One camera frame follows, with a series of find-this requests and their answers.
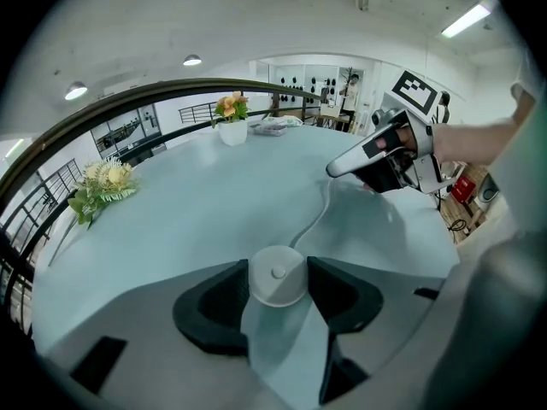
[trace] ceiling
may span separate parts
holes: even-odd
[[[89,102],[103,95],[107,87],[128,80],[150,83],[210,75],[221,64],[222,54],[226,61],[237,59],[239,50],[245,50],[241,53],[246,56],[240,58],[247,61],[272,56],[275,51],[267,47],[271,37],[266,31],[276,29],[275,33],[282,37],[284,23],[291,25],[300,19],[297,34],[312,38],[318,27],[333,27],[341,32],[342,41],[344,32],[348,32],[347,38],[351,36],[345,19],[373,17],[386,28],[397,30],[403,26],[414,35],[418,32],[423,40],[438,41],[475,65],[488,64],[494,51],[498,53],[495,62],[499,62],[500,53],[519,43],[501,9],[495,9],[485,22],[453,39],[440,36],[452,21],[483,1],[62,0],[34,35],[15,72],[17,83],[12,91],[19,95],[21,89],[31,86],[32,98],[20,95],[17,102],[32,110],[10,113],[9,117],[27,116],[40,108],[43,116],[50,110],[55,116],[52,120],[64,118],[74,108],[85,106],[78,102],[68,104],[63,98],[66,87],[78,79],[90,88],[85,100]],[[491,30],[483,28],[485,23]],[[363,28],[358,22],[354,26]],[[261,35],[265,38],[264,47],[245,48]],[[294,38],[294,33],[284,38],[287,49]],[[309,52],[319,51],[313,48],[310,41]],[[198,68],[185,67],[182,73],[181,61],[196,52],[216,55],[218,59],[204,60]],[[44,119],[44,125],[50,126],[50,122]]]

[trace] white cable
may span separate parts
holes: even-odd
[[[321,214],[319,214],[319,217],[315,219],[314,223],[312,223],[308,229],[306,229],[304,232],[300,234],[300,236],[297,238],[297,241],[294,242],[293,249],[296,249],[298,246],[298,243],[300,240],[302,240],[305,235],[310,232],[312,229],[315,228],[315,226],[319,223],[319,220],[325,215],[326,211],[328,210],[328,206],[331,204],[331,184],[332,184],[332,178],[328,179],[328,182],[326,183],[326,194],[325,194],[325,207],[323,207],[323,211],[321,211]]]

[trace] ceiling light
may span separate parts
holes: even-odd
[[[469,26],[473,25],[477,21],[482,20],[487,15],[490,15],[490,11],[482,4],[478,4],[473,9],[468,11],[465,15],[460,17],[450,26],[448,26],[446,29],[444,29],[441,33],[444,37],[452,38],[453,36],[467,29]]]
[[[202,58],[200,58],[198,55],[188,55],[183,62],[183,65],[190,66],[190,65],[197,65],[202,63]]]
[[[87,87],[81,82],[73,82],[70,84],[67,90],[66,100],[74,100],[76,97],[80,97],[85,94]]]
[[[15,151],[15,149],[17,149],[19,146],[21,146],[21,143],[22,143],[23,141],[25,141],[25,140],[24,140],[24,139],[21,139],[21,140],[19,140],[17,143],[15,143],[15,144],[14,144],[14,147],[12,147],[12,148],[9,150],[9,152],[6,154],[6,156],[4,157],[4,159],[7,158],[8,156],[10,156],[11,154],[13,154],[14,151]]]

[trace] flower pot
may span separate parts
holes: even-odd
[[[247,121],[240,120],[233,123],[219,123],[219,134],[222,141],[228,146],[237,146],[247,139]]]

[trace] round button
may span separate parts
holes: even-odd
[[[281,266],[277,266],[272,269],[272,276],[275,279],[282,279],[285,277],[285,274],[286,274],[285,269]]]

